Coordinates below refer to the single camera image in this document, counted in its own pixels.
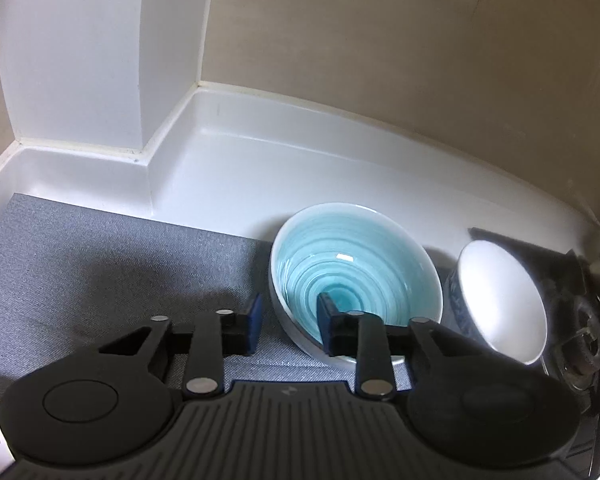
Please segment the stove pot support burner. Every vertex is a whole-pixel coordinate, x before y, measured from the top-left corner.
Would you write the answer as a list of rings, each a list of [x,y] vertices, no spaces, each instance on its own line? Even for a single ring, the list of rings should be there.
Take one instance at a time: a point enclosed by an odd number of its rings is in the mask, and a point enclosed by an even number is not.
[[[585,392],[600,372],[600,255],[593,262],[562,255],[545,283],[545,300],[553,370],[571,390]]]

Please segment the white bowl blue pattern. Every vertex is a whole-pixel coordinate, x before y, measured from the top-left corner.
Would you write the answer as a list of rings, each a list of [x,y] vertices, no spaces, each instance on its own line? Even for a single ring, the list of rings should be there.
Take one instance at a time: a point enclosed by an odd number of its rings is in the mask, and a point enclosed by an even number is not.
[[[445,305],[460,332],[524,365],[542,356],[548,322],[539,289],[510,252],[474,240],[444,284]]]

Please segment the black gas stove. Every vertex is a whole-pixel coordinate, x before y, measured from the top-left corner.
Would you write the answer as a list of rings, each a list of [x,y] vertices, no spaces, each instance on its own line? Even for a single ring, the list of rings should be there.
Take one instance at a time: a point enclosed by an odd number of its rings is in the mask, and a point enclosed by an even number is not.
[[[566,462],[582,479],[600,476],[600,270],[575,252],[556,252],[471,228],[473,240],[498,244],[528,270],[538,285],[548,321],[541,364],[576,398],[580,429]]]

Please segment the grey countertop mat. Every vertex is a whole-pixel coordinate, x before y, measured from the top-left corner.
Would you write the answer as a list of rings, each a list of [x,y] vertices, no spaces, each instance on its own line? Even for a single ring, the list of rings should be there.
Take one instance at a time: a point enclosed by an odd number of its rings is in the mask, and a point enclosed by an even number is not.
[[[155,315],[193,321],[268,294],[271,246],[15,195],[0,219],[0,396]]]

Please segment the turquoise swirl ceramic bowl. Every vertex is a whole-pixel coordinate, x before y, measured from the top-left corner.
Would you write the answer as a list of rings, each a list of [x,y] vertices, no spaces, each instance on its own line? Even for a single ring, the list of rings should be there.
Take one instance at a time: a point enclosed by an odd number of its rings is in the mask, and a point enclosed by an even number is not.
[[[322,292],[339,310],[376,314],[387,325],[439,322],[443,315],[441,281],[426,250],[400,224],[355,204],[313,205],[286,220],[274,237],[268,288],[276,318],[297,347],[343,370],[355,360],[323,350],[316,314]]]

